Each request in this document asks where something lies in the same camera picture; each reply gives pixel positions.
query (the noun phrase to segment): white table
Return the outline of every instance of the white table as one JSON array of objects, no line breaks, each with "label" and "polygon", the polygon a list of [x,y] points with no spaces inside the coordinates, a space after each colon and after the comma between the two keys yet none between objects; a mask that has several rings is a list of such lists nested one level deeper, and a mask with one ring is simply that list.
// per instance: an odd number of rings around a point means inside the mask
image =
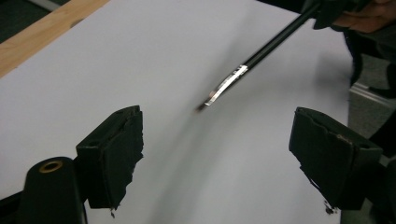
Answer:
[{"label": "white table", "polygon": [[0,79],[0,198],[112,112],[140,105],[145,158],[116,218],[90,223],[338,223],[289,152],[294,109],[347,122],[341,34],[302,27],[204,113],[193,109],[297,15],[253,0],[113,0]]}]

